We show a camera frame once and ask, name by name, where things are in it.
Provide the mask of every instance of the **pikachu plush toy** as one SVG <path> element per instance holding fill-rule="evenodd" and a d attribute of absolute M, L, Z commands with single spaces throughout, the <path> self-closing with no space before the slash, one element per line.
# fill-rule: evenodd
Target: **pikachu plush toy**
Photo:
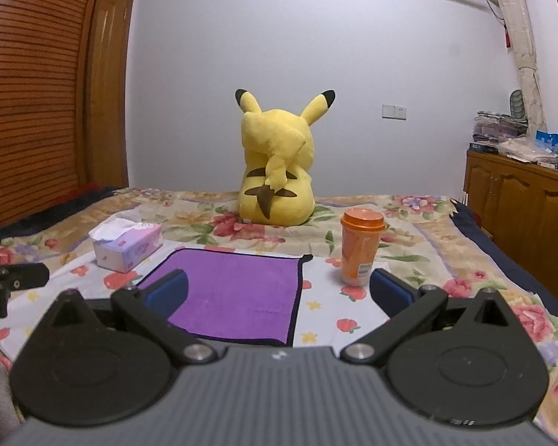
<path fill-rule="evenodd" d="M 312 180 L 307 171 L 314 160 L 310 126 L 335 100 L 327 90 L 297 116 L 281 109 L 263 112 L 250 92 L 237 90 L 235 99 L 244 112 L 241 137 L 246 171 L 238 197 L 243 220 L 295 226 L 314 211 Z"/>

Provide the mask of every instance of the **wooden louvered closet door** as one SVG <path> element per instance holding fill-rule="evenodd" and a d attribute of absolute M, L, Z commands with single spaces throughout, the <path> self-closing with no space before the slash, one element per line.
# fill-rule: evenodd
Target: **wooden louvered closet door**
<path fill-rule="evenodd" d="M 0 0 L 0 225 L 85 183 L 83 88 L 95 0 Z"/>

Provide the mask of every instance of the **black round disc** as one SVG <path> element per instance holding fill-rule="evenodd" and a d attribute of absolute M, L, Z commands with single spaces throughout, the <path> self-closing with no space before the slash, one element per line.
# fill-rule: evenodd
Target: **black round disc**
<path fill-rule="evenodd" d="M 545 365 L 537 350 L 489 332 L 403 342 L 387 362 L 390 383 L 415 411 L 445 423 L 494 427 L 533 417 L 548 387 Z"/>
<path fill-rule="evenodd" d="M 158 345 L 108 329 L 65 329 L 49 336 L 50 353 L 21 354 L 13 366 L 10 384 L 25 414 L 59 426 L 98 426 L 143 410 L 166 390 L 171 365 Z"/>

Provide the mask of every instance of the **floral bedsheet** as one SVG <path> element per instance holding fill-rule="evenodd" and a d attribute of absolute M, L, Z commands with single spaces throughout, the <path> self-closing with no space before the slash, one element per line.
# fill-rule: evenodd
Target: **floral bedsheet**
<path fill-rule="evenodd" d="M 208 247 L 275 251 L 326 257 L 340 266 L 344 209 L 365 206 L 385 215 L 387 230 L 377 260 L 414 287 L 441 286 L 453 297 L 471 297 L 493 287 L 507 300 L 548 365 L 550 386 L 536 424 L 558 440 L 558 318 L 547 313 L 539 297 L 510 281 L 449 219 L 455 212 L 446 197 L 360 195 L 317 198 L 310 220 L 301 226 L 275 227 L 242 223 L 236 193 L 170 192 L 128 188 L 37 235 L 6 238 L 0 265 L 42 261 L 55 271 L 92 249 L 87 232 L 111 214 L 137 209 L 141 218 L 161 223 L 164 238 Z M 336 324 L 349 331 L 352 323 Z M 306 337 L 311 345 L 314 337 Z"/>

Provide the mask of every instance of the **gray ribbed surface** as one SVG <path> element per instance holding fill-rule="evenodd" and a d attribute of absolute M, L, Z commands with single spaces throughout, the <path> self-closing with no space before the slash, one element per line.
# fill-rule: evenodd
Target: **gray ribbed surface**
<path fill-rule="evenodd" d="M 186 369 L 148 411 L 93 429 L 29 420 L 4 446 L 551 446 L 532 424 L 476 433 L 404 409 L 374 369 L 330 348 L 231 347 Z"/>

